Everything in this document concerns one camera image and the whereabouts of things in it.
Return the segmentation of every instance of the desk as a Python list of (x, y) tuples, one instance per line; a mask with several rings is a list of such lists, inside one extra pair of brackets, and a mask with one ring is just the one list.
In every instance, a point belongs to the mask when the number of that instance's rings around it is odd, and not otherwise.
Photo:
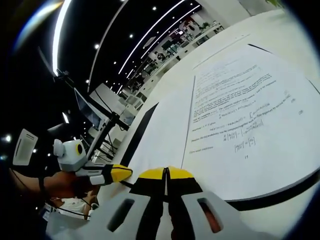
[[(160, 79), (134, 119), (113, 162), (121, 162), (145, 113), (169, 93), (181, 89), (187, 80), (191, 80), (194, 75), (193, 68), (196, 65), (202, 61), (217, 62), (222, 56), (234, 52), (244, 44), (262, 47), (297, 66), (314, 86), (320, 89), (319, 62), (308, 41), (294, 20), (282, 10), (269, 11), (247, 18), (213, 36)], [(314, 185), (300, 195), (280, 204), (242, 211), (241, 218), (255, 231), (268, 232), (282, 238), (304, 212), (317, 186)], [(127, 191), (127, 189), (120, 184), (104, 186), (98, 194), (98, 200), (104, 202), (121, 191)]]

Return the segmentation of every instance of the robotic arm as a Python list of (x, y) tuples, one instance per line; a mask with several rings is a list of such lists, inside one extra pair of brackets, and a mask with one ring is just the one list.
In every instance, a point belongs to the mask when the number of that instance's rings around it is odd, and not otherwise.
[(132, 170), (120, 164), (93, 163), (88, 161), (80, 140), (61, 142), (54, 140), (53, 154), (57, 156), (61, 171), (75, 172), (78, 177), (89, 177), (92, 185), (120, 182), (132, 175)]
[[(119, 182), (132, 173), (121, 165), (88, 162), (79, 140), (65, 143), (56, 140), (54, 150), (61, 170), (89, 176), (92, 184)], [(168, 202), (173, 240), (276, 239), (251, 230), (236, 209), (214, 193), (203, 192), (188, 171), (171, 166), (143, 172), (130, 192), (120, 193), (102, 204), (85, 225), (51, 237), (54, 240), (155, 240), (163, 202)], [(203, 205), (212, 213), (218, 227), (211, 226)]]

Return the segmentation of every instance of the computer screen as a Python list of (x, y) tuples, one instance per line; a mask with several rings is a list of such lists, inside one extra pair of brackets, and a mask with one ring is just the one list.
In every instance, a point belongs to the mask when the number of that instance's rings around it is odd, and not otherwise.
[(93, 124), (93, 128), (99, 130), (101, 118), (92, 110), (89, 103), (74, 89), (76, 101), (81, 113)]

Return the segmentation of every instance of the light strip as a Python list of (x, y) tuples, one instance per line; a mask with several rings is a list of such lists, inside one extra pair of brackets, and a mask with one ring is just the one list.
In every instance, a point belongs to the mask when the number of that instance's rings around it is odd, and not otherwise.
[(140, 41), (138, 42), (138, 44), (134, 47), (134, 49), (132, 50), (132, 52), (129, 54), (129, 56), (127, 57), (127, 59), (125, 60), (124, 64), (122, 65), (120, 71), (118, 72), (118, 74), (120, 74), (122, 72), (122, 70), (124, 69), (125, 65), (127, 64), (129, 58), (132, 56), (132, 54), (134, 53), (134, 51), (137, 49), (137, 47), (140, 45), (140, 43), (145, 39), (145, 37), (151, 32), (151, 30), (165, 17), (167, 16), (173, 9), (175, 9), (176, 7), (178, 7), (180, 4), (182, 4), (185, 0), (181, 0), (180, 2), (178, 2), (176, 5), (174, 5), (172, 8), (169, 9), (169, 11), (167, 11), (162, 17), (159, 18), (158, 21), (155, 22), (155, 24), (152, 25), (152, 27), (144, 34), (144, 36), (140, 39)]
[(128, 79), (130, 74), (132, 74), (132, 72), (134, 71), (134, 69), (132, 68), (131, 71), (129, 72), (128, 76), (126, 76), (126, 78)]
[(155, 43), (158, 42), (158, 40), (165, 34), (167, 33), (170, 28), (172, 28), (174, 25), (176, 25), (181, 19), (183, 19), (185, 16), (187, 16), (189, 13), (191, 13), (192, 11), (194, 11), (195, 9), (199, 8), (200, 5), (194, 7), (193, 9), (191, 9), (190, 11), (188, 11), (185, 15), (183, 15), (182, 17), (180, 17), (177, 21), (174, 22), (174, 24), (172, 24), (170, 27), (167, 28), (167, 30), (165, 30), (152, 44), (151, 46), (147, 49), (147, 51), (145, 51), (145, 53), (142, 55), (142, 57), (140, 57), (140, 59), (142, 59), (146, 54), (147, 52), (149, 52), (149, 50), (153, 47), (153, 45), (155, 45)]
[(63, 119), (64, 119), (65, 123), (68, 124), (69, 123), (69, 119), (68, 119), (67, 115), (65, 115), (65, 113), (63, 112), (62, 116), (63, 116)]
[(60, 42), (60, 34), (62, 29), (62, 24), (64, 23), (64, 19), (67, 13), (67, 10), (70, 6), (72, 0), (65, 0), (61, 7), (58, 19), (56, 21), (54, 36), (53, 36), (53, 46), (52, 46), (52, 70), (56, 76), (58, 76), (58, 52), (59, 52), (59, 42)]
[(172, 31), (172, 33), (169, 34), (169, 36), (171, 36), (172, 34), (175, 33), (176, 30), (178, 30), (179, 28), (176, 28), (175, 30)]
[(120, 90), (122, 89), (123, 85), (120, 86), (118, 92), (116, 93), (118, 95), (118, 93), (120, 92)]
[(95, 54), (95, 57), (94, 57), (94, 60), (93, 60), (93, 64), (92, 64), (92, 67), (91, 67), (91, 72), (90, 72), (90, 77), (89, 77), (89, 84), (88, 84), (88, 88), (87, 88), (87, 92), (89, 92), (90, 90), (90, 83), (91, 83), (91, 78), (92, 78), (92, 74), (94, 72), (94, 68), (95, 68), (95, 64), (96, 64), (96, 61), (97, 61), (97, 58), (98, 58), (98, 54), (99, 54), (99, 51), (101, 49), (101, 46), (102, 44), (104, 43), (105, 41), (105, 38), (107, 36), (107, 33), (109, 32), (112, 24), (114, 24), (114, 21), (116, 20), (117, 16), (119, 15), (119, 13), (122, 11), (122, 9), (125, 7), (125, 5), (128, 3), (129, 1), (125, 1), (121, 7), (118, 9), (118, 11), (115, 13), (115, 15), (113, 16), (111, 22), (109, 23), (108, 27), (106, 28), (105, 32), (104, 32), (104, 35), (100, 41), (100, 48), (98, 48), (98, 50), (96, 51), (96, 54)]

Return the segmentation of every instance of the paper sheet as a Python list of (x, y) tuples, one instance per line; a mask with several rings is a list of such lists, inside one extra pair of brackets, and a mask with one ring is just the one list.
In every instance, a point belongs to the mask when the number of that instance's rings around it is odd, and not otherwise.
[(246, 46), (196, 73), (182, 168), (225, 200), (269, 194), (320, 166), (319, 123), (304, 75)]
[(174, 166), (180, 168), (188, 132), (193, 81), (161, 100), (145, 129), (130, 161), (133, 174), (128, 182), (135, 183), (146, 170)]

